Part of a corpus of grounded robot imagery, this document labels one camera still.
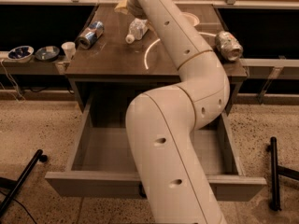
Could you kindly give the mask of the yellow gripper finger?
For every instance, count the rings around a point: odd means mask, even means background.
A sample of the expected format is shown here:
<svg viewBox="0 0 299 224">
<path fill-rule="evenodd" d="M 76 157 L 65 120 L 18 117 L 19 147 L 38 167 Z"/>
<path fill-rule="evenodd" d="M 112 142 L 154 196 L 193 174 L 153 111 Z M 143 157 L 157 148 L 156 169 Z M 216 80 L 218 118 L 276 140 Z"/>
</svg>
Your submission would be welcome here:
<svg viewBox="0 0 299 224">
<path fill-rule="evenodd" d="M 127 0 L 121 0 L 115 7 L 114 11 L 127 15 L 129 13 L 127 8 Z"/>
</svg>

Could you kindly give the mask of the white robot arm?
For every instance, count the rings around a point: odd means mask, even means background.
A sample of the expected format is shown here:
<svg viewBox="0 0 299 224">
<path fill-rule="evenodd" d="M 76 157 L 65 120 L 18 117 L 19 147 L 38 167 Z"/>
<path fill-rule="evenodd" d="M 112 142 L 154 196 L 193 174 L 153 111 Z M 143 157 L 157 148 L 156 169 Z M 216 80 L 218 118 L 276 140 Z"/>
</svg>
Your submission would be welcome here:
<svg viewBox="0 0 299 224">
<path fill-rule="evenodd" d="M 126 132 L 151 212 L 158 223 L 227 224 L 194 151 L 191 133 L 217 118 L 230 85 L 217 55 L 172 0 L 128 0 L 150 21 L 180 81 L 139 94 Z"/>
</svg>

